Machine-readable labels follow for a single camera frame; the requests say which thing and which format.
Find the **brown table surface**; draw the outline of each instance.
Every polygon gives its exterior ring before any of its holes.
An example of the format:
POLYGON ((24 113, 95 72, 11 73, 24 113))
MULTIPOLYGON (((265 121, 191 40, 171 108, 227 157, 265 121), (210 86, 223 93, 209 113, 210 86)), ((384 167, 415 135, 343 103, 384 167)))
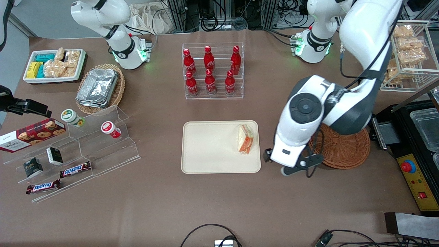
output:
MULTIPOLYGON (((102 38, 29 42, 30 51, 84 49, 89 55, 86 71, 115 64, 102 38)), ((386 234, 383 212, 418 209, 396 161, 374 143, 360 167, 334 170, 320 165, 311 179, 304 173, 284 177, 279 164, 264 162, 255 174, 188 175, 180 169, 181 137, 188 121, 254 120, 260 151, 271 148, 280 113, 299 79, 318 74, 341 85, 351 81, 339 72, 337 36, 334 43, 322 62, 308 64, 263 31, 159 36, 150 63, 123 70, 126 88, 119 106, 130 117, 130 136, 142 158, 41 203, 30 202, 16 182, 15 169, 0 166, 1 245, 179 246, 193 228, 205 223, 231 228, 245 247, 310 246, 325 229, 351 229, 376 240, 394 240, 386 234), (244 99, 186 101, 182 43, 243 40, 244 99)), ((361 72, 351 55, 345 56, 344 72, 361 72)), ((78 84, 29 85, 21 80, 15 96, 49 105, 57 118, 62 110, 77 108, 77 90, 78 84)), ((375 111, 409 95, 380 91, 375 111)), ((42 119, 8 113, 2 133, 42 119)), ((201 229, 186 246, 212 246, 226 235, 222 229, 201 229)), ((364 241, 340 233, 332 243, 350 240, 364 241)))

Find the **round wicker mat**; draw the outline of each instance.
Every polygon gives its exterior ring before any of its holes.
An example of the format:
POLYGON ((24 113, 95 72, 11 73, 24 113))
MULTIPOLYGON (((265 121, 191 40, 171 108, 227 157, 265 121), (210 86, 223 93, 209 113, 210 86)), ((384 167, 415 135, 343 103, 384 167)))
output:
MULTIPOLYGON (((123 91, 125 90, 125 78, 123 77, 122 71, 120 71, 120 69, 113 64, 98 65, 98 66, 94 67, 94 69, 112 69, 114 71, 117 71, 117 74, 118 74, 117 82, 116 82, 117 84, 116 84, 116 87, 114 88, 113 95, 111 97, 110 104, 108 105, 108 107, 110 107, 112 105, 118 105, 122 99, 123 91)), ((79 85, 78 92, 81 90, 81 87, 84 84, 85 78, 87 78, 90 71, 87 72, 87 74, 83 77, 81 84, 79 85)), ((104 108, 98 108, 98 107, 84 106, 84 105, 79 104, 78 102, 76 102, 76 104, 78 105, 79 109, 83 113, 88 113, 88 114, 97 113, 100 110, 104 109, 104 108)))
MULTIPOLYGON (((351 169, 366 160, 371 150, 371 142, 366 129, 350 135, 340 135, 323 123, 320 129, 324 135, 322 152, 324 164, 337 169, 351 169)), ((321 148, 322 134, 318 134, 315 153, 319 153, 321 148)))

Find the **cookie box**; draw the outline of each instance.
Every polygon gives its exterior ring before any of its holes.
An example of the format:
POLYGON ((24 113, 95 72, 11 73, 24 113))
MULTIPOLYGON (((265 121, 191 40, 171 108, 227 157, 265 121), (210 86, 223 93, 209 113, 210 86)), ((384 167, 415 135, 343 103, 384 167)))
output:
POLYGON ((53 118, 0 136, 0 150, 10 153, 65 133, 65 126, 53 118))

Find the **acrylic bottle rack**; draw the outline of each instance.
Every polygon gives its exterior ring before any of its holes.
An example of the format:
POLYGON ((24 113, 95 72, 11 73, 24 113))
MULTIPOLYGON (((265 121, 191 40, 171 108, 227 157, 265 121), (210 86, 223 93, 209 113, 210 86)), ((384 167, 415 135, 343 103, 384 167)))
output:
POLYGON ((31 198, 32 202, 43 201, 140 159, 136 143, 130 138, 126 127, 128 116, 119 107, 109 107, 88 115, 84 119, 85 123, 81 127, 68 124, 65 134, 15 153, 2 152, 4 164, 16 167, 17 182, 23 186, 23 195, 27 186, 53 182, 59 179, 61 170, 91 161, 91 170, 62 178, 60 189, 26 195, 31 198), (113 138, 102 133, 101 125, 105 121, 113 122, 121 130, 121 136, 113 138), (49 163, 46 153, 48 147, 60 150, 64 162, 61 166, 49 163), (35 177, 27 178, 23 163, 34 157, 40 160, 43 172, 35 177))
POLYGON ((184 93, 186 99, 240 99, 244 97, 244 43, 233 42, 233 43, 199 43, 199 44, 183 44, 183 49, 181 50, 181 58, 183 65, 183 84, 184 93), (217 92, 214 95, 209 95, 206 90, 206 83, 204 79, 206 77, 206 69, 204 67, 204 47, 209 45, 212 49, 212 55, 215 57, 215 72, 213 74, 215 78, 215 85, 217 92), (230 70, 230 58, 233 53, 233 46, 239 46, 239 53, 241 55, 241 68, 239 74, 235 75, 235 94, 233 96, 227 96, 225 79, 227 77, 227 71, 230 70), (190 95, 186 88, 186 69, 184 68, 184 55, 183 50, 189 49, 191 56, 195 61, 195 68, 197 69, 197 74, 194 76, 197 81, 199 95, 190 95))

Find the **clear plastic container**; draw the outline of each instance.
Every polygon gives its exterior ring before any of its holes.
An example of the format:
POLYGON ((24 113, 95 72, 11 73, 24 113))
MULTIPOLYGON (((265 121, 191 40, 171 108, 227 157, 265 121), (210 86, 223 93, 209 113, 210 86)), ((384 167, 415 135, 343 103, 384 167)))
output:
POLYGON ((17 183, 23 186, 23 194, 29 185, 53 182, 60 177, 60 171, 91 161, 91 170, 79 172, 61 179, 61 188, 48 192, 26 195, 32 202, 40 202, 55 196, 78 184, 99 177, 128 163, 140 159, 136 143, 128 135, 128 116, 117 106, 112 106, 84 117, 84 125, 75 127, 67 124, 67 132, 38 145, 15 153, 2 152, 5 165, 16 168, 17 183), (113 138, 101 131, 101 125, 111 121, 122 134, 113 138), (46 149, 60 150, 64 163, 56 166, 49 163, 46 149), (36 157, 43 166, 43 172, 28 178, 23 163, 36 157))
POLYGON ((205 43, 205 44, 183 44, 181 51, 181 60, 183 64, 183 83, 186 99, 239 99, 244 97, 244 43, 231 42, 231 43, 205 43), (215 57, 215 72, 213 76, 215 78, 215 85, 217 92, 213 95, 209 95, 206 90, 206 84, 204 79, 206 77, 206 69, 204 67, 204 47, 209 45, 212 49, 212 54, 215 57), (230 70, 230 58, 233 53, 233 46, 239 46, 239 53, 241 55, 241 69, 239 73, 234 76, 235 78, 235 94, 227 95, 225 80, 227 77, 227 71, 230 70), (184 68, 184 55, 183 50, 189 49, 191 56, 195 61, 195 68, 197 69, 197 75, 194 76, 197 81, 198 95, 191 95, 186 88, 186 69, 184 68))
POLYGON ((428 150, 438 152, 439 112, 436 108, 413 111, 410 113, 410 117, 428 150))

